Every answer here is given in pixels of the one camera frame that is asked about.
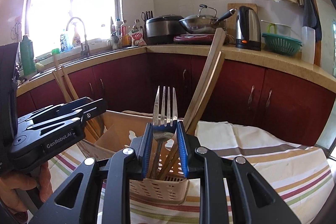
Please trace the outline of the person's left hand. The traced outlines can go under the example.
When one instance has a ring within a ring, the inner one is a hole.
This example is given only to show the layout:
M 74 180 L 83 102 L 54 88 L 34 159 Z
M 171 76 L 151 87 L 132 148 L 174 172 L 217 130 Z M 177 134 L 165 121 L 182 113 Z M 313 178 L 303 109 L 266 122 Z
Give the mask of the person's left hand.
M 26 174 L 18 172 L 10 172 L 1 177 L 1 200 L 9 208 L 12 213 L 21 213 L 27 211 L 27 206 L 18 197 L 16 189 L 31 190 L 39 184 L 40 199 L 42 202 L 47 201 L 53 193 L 51 185 L 51 174 L 49 163 L 45 162 L 41 165 L 41 171 L 38 181 Z

